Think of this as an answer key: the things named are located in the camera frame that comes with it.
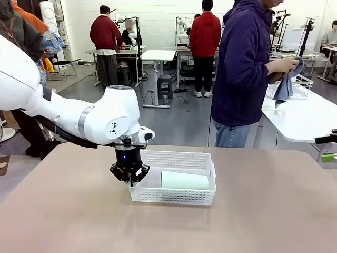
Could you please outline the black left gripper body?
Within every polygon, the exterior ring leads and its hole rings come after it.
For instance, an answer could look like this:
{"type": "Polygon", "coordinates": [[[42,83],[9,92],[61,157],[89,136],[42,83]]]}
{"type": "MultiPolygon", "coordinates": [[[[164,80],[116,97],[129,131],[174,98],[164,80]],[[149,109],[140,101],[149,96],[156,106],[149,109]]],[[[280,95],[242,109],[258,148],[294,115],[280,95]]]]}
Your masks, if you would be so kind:
{"type": "Polygon", "coordinates": [[[142,167],[142,160],[139,148],[132,148],[128,150],[115,150],[116,166],[123,173],[136,174],[142,167]]]}

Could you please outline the person's right hand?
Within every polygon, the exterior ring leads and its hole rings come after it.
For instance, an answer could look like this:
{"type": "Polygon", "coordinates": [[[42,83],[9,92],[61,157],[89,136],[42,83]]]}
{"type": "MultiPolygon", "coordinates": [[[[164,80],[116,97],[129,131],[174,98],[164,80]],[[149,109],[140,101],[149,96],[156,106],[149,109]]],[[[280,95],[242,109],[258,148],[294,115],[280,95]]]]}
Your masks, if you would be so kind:
{"type": "Polygon", "coordinates": [[[299,60],[291,58],[282,58],[269,62],[265,66],[268,69],[268,75],[272,73],[287,73],[294,70],[299,64],[299,60]]]}

